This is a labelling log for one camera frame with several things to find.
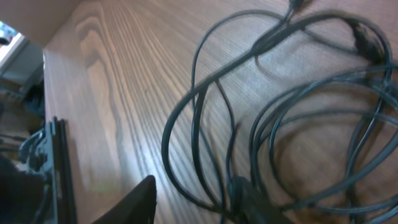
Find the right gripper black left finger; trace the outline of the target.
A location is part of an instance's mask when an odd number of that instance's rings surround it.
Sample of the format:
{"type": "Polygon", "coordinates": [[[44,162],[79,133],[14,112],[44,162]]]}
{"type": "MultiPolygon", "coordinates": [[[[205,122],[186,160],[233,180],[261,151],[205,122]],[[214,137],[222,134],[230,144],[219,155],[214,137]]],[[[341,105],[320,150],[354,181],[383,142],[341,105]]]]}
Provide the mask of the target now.
{"type": "Polygon", "coordinates": [[[148,175],[93,224],[154,224],[156,205],[155,177],[148,175]]]}

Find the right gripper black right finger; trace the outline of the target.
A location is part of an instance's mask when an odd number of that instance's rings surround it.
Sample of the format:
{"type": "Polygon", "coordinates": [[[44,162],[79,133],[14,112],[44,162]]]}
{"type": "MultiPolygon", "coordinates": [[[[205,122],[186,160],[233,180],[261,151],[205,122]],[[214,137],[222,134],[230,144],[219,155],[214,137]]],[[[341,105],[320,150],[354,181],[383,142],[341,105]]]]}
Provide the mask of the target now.
{"type": "Polygon", "coordinates": [[[292,224],[244,177],[231,179],[231,214],[236,223],[292,224]]]}

